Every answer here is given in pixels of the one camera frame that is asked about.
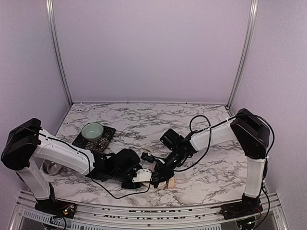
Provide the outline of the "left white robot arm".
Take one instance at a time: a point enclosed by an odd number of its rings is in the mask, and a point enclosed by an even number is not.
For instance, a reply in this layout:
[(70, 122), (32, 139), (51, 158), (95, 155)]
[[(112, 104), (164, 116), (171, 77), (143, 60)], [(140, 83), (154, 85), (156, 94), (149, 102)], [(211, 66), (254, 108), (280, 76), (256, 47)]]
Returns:
[(123, 149), (106, 156), (74, 147), (55, 138), (32, 118), (13, 129), (1, 155), (2, 163), (17, 172), (39, 202), (54, 202), (54, 189), (42, 176), (36, 158), (53, 161), (90, 178), (94, 182), (120, 179), (123, 188), (139, 188), (152, 173), (140, 165), (136, 152)]

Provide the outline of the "beige and black folding umbrella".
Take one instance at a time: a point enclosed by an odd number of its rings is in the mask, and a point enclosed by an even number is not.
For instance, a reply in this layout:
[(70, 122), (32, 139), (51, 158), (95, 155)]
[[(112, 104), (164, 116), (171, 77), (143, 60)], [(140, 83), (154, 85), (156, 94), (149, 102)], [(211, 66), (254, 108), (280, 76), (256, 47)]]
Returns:
[(171, 179), (175, 175), (175, 169), (183, 165), (188, 158), (184, 147), (173, 150), (165, 158), (153, 155), (149, 150), (141, 154), (141, 159), (149, 163), (154, 163), (150, 185), (158, 188), (161, 183)]

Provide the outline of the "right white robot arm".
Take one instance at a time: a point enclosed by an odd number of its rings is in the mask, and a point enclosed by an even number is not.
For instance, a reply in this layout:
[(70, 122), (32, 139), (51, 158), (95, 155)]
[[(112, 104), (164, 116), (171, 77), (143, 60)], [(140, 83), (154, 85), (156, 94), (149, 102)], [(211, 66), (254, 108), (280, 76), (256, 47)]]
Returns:
[(271, 124), (248, 109), (240, 109), (236, 115), (215, 125), (190, 130), (182, 136), (168, 129), (161, 137), (170, 153), (156, 164), (156, 179), (153, 186), (169, 180), (176, 172), (192, 169), (207, 154), (222, 153), (239, 149), (247, 162), (244, 202), (255, 202), (261, 194), (265, 180), (269, 153), (275, 144), (276, 135)]

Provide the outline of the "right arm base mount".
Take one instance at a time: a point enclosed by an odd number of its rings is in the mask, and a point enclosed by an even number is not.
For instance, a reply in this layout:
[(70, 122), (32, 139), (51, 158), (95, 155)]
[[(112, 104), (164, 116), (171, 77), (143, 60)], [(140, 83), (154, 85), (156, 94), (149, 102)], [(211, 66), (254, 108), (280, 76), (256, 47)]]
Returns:
[(223, 215), (225, 220), (228, 220), (261, 213), (262, 211), (263, 207), (259, 196), (252, 198), (243, 194), (241, 201), (222, 205), (220, 214)]

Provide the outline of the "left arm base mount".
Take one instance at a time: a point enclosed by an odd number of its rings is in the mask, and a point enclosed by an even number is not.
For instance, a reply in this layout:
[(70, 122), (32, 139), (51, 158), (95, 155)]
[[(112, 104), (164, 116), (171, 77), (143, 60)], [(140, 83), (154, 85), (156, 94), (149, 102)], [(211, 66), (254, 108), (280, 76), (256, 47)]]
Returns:
[(57, 199), (37, 200), (35, 210), (57, 215), (59, 217), (74, 218), (77, 205)]

